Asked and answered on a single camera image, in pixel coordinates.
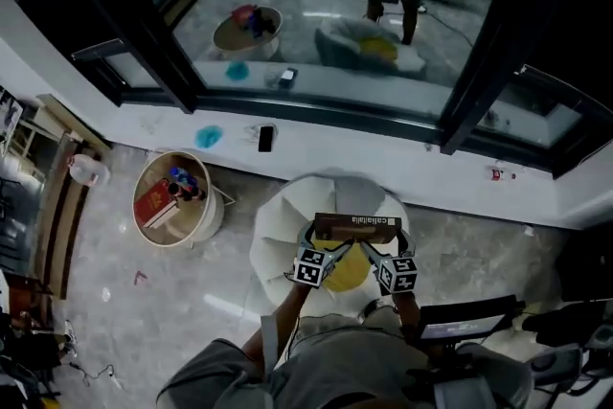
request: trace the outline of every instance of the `book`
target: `book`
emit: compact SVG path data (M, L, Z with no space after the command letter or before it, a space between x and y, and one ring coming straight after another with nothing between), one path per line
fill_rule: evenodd
M174 206L168 208L161 216L157 218L153 223L149 225L150 228L156 229L164 224L164 222L170 220L173 216L179 213L180 208L177 206L176 202Z
M134 203L134 216L141 227L148 227L176 206L176 199L169 193L168 179L160 179Z

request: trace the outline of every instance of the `blue object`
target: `blue object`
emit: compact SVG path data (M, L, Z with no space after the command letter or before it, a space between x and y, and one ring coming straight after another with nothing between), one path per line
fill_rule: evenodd
M233 61L228 65L226 76L231 80L245 80L249 77L249 67L244 61Z
M170 169L170 175L174 177L174 180L182 188L187 187L188 189L190 189L190 188L198 187L198 181L195 180L195 177L193 177L189 172L187 172L183 168Z
M205 126L196 132L195 144L198 148L211 148L221 140L221 135L223 135L223 130L219 126Z

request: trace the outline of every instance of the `book cover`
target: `book cover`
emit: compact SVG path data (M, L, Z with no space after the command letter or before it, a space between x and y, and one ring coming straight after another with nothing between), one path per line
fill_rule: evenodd
M170 195L168 179L160 179L134 203L134 216L142 227L148 227L169 208L176 200Z

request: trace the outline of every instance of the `cell phone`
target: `cell phone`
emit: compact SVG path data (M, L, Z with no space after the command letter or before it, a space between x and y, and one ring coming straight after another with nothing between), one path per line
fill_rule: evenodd
M282 73L281 78L279 80L279 88L280 89L291 89L294 85L294 79L298 75L298 70L295 68L287 68Z
M275 138L274 126L263 126L260 128L260 142L258 152L272 151L272 141Z

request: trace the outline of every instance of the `gray floor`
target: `gray floor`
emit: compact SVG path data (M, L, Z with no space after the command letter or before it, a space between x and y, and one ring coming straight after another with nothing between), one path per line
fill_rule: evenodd
M429 14L459 30L474 43L491 0L449 0L449 3L428 2ZM198 0L181 20L174 35L193 60L215 58L212 53L213 32L231 10L244 4L271 6L284 17L281 33L281 52L290 63L320 64L313 36L322 21L321 16L305 13L340 14L348 18L362 18L366 0ZM386 6L386 12L402 13L400 5ZM464 68L471 47L458 33L432 15L421 15L413 46L426 61L425 80L452 86ZM401 37L399 15L386 15L381 24Z
M120 389L103 376L90 387L81 375L56 370L62 407L152 407L162 384L217 337L245 341L257 328L254 313L267 313L248 253L258 207L281 181L212 168L215 183L238 198L221 230L193 250L146 243L131 217L132 190L147 159L117 146L107 160L107 186L87 196L73 257L68 299L55 307L69 318L79 340L77 361L96 373L112 363ZM565 233L521 224L409 208L418 242L421 304L484 299L514 293L533 302L556 296L553 260ZM147 276L134 284L137 271ZM526 358L527 338L503 333L499 351Z

